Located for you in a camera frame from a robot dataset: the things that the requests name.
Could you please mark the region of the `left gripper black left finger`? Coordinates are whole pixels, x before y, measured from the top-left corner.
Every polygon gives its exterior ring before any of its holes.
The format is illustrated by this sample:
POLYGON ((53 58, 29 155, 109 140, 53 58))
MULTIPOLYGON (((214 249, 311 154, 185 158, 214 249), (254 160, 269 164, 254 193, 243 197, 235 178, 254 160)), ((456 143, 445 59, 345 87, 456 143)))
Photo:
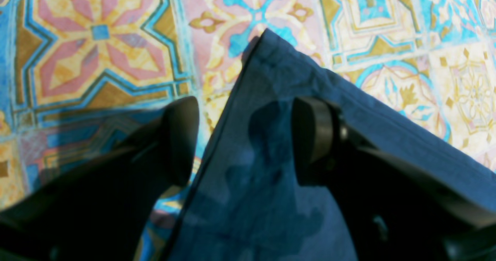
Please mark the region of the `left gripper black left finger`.
POLYGON ((1 211, 1 260, 133 260, 156 201, 190 179, 199 127, 197 99, 176 100, 110 152, 1 211))

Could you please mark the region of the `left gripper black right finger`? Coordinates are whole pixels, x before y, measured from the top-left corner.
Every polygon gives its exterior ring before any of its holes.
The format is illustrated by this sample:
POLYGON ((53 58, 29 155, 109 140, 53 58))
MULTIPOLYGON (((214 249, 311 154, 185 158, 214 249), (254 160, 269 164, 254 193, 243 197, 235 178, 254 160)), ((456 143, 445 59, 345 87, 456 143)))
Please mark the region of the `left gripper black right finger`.
POLYGON ((299 185, 328 189, 360 261, 495 260, 495 212, 377 148, 337 105, 295 98, 291 134, 299 185))

